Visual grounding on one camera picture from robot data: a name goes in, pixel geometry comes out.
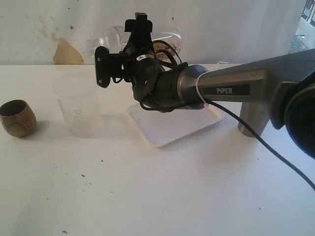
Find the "clear plastic container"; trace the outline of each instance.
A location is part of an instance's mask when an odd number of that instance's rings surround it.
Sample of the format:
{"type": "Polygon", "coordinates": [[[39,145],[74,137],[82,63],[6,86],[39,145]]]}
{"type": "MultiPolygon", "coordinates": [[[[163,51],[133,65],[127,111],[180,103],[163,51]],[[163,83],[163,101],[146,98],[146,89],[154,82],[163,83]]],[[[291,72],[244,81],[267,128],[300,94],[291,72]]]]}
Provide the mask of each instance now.
{"type": "MultiPolygon", "coordinates": [[[[130,32],[125,32],[125,27],[123,26],[113,26],[108,28],[102,34],[102,36],[98,37],[97,39],[91,39],[87,41],[88,55],[93,58],[95,49],[99,46],[108,48],[110,53],[119,53],[126,46],[129,36],[130,32]]],[[[151,39],[153,42],[156,40],[163,40],[167,42],[177,51],[177,53],[179,53],[181,50],[182,39],[178,31],[175,29],[166,27],[153,27],[151,39]]],[[[155,51],[158,49],[167,49],[172,55],[174,55],[174,53],[168,49],[167,46],[161,43],[154,44],[154,48],[155,51]]],[[[159,56],[163,57],[159,59],[166,59],[165,55],[162,53],[159,56]]]]}
{"type": "Polygon", "coordinates": [[[96,84],[86,73],[72,73],[54,83],[60,109],[69,132],[89,137],[102,127],[96,84]]]}

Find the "white wall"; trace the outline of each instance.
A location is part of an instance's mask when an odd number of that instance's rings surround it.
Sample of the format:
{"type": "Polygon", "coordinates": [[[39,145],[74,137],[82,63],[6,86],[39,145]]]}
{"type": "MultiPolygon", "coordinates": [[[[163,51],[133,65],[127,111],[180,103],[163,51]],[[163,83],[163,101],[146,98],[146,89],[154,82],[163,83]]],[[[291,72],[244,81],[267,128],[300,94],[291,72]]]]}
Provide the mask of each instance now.
{"type": "Polygon", "coordinates": [[[102,29],[123,25],[136,11],[146,12],[154,24],[177,28],[183,39],[181,56],[190,63],[253,61],[288,52],[304,4],[303,0],[0,0],[0,64],[52,64],[57,47],[52,34],[66,38],[89,63],[86,40],[102,29]]]}

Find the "transparent cup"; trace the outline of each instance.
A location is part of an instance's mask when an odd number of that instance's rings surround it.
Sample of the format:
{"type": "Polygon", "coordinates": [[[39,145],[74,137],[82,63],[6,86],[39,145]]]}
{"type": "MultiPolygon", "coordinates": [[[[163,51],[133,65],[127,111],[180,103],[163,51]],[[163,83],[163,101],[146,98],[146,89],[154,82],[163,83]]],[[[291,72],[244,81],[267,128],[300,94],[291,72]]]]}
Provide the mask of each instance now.
{"type": "Polygon", "coordinates": [[[65,124],[78,137],[89,137],[102,127],[96,84],[87,73],[61,76],[54,83],[65,124]]]}
{"type": "MultiPolygon", "coordinates": [[[[130,32],[125,32],[125,27],[123,26],[110,27],[105,30],[105,32],[102,33],[102,35],[98,38],[87,40],[88,55],[91,58],[94,58],[94,52],[99,46],[108,48],[110,53],[119,53],[126,46],[129,36],[130,32]]],[[[153,42],[157,40],[163,40],[167,42],[176,50],[177,53],[179,53],[181,50],[182,39],[176,29],[167,27],[153,27],[151,39],[153,42]]],[[[154,48],[155,51],[157,51],[158,49],[166,49],[172,55],[174,55],[172,50],[161,43],[154,44],[154,48]]],[[[158,58],[162,60],[167,59],[164,54],[158,55],[158,58]]]]}

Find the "wooden cup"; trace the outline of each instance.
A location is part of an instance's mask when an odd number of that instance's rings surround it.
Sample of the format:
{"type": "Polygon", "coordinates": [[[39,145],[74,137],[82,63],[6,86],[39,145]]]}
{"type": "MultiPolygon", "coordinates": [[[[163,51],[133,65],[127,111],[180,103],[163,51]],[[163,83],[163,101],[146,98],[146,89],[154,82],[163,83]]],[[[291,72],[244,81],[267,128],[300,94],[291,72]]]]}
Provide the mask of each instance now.
{"type": "Polygon", "coordinates": [[[26,101],[12,100],[0,107],[0,119],[6,132],[15,137],[31,134],[36,127],[36,117],[26,101]]]}

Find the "white tray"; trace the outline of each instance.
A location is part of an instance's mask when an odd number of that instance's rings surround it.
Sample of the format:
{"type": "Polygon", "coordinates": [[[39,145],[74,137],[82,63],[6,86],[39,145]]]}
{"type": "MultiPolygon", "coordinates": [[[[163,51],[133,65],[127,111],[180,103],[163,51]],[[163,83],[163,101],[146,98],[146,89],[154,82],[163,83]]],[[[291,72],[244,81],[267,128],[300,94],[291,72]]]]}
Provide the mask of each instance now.
{"type": "Polygon", "coordinates": [[[177,109],[161,113],[145,111],[136,104],[130,106],[128,112],[144,140],[154,147],[162,147],[224,119],[219,109],[208,105],[202,110],[177,109]]]}

